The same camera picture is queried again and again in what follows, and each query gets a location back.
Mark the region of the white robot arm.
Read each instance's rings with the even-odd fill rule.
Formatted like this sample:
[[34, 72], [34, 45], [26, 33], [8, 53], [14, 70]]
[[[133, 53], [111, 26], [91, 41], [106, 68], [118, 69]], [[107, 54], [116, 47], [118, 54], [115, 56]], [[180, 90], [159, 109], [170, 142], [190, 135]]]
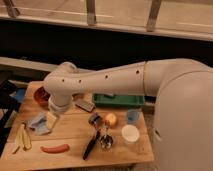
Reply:
[[213, 171], [213, 67], [169, 59], [79, 73], [64, 62], [44, 88], [56, 113], [67, 111], [76, 93], [153, 96], [156, 171]]

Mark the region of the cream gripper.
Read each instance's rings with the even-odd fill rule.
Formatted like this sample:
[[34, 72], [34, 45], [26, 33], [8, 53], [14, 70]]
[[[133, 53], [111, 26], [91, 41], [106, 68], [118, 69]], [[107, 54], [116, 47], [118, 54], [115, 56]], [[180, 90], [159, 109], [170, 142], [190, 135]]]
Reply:
[[50, 112], [46, 113], [46, 126], [48, 129], [52, 130], [55, 123], [57, 122], [57, 119], [59, 115], [64, 114], [68, 109], [70, 105], [65, 106], [57, 106], [52, 102], [52, 100], [48, 101], [48, 108]]

